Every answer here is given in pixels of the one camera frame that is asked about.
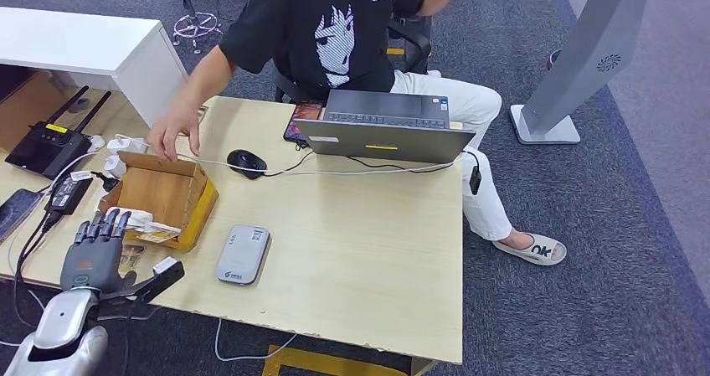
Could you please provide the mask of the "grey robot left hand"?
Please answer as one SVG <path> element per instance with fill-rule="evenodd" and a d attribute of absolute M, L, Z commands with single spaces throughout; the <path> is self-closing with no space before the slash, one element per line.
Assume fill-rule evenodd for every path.
<path fill-rule="evenodd" d="M 67 291 L 87 287 L 100 294 L 123 291 L 136 282 L 136 272 L 119 274 L 123 238 L 131 217 L 112 209 L 81 223 L 69 246 L 60 273 L 60 287 Z"/>

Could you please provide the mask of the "person's right hand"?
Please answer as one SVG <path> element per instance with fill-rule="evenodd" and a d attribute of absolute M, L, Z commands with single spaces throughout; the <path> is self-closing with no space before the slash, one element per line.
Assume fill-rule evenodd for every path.
<path fill-rule="evenodd" d="M 198 156 L 200 150 L 198 111 L 198 107 L 183 105 L 170 108 L 148 132 L 149 147 L 160 158 L 176 161 L 178 159 L 176 141 L 179 135 L 184 135 L 188 138 L 191 153 Z"/>

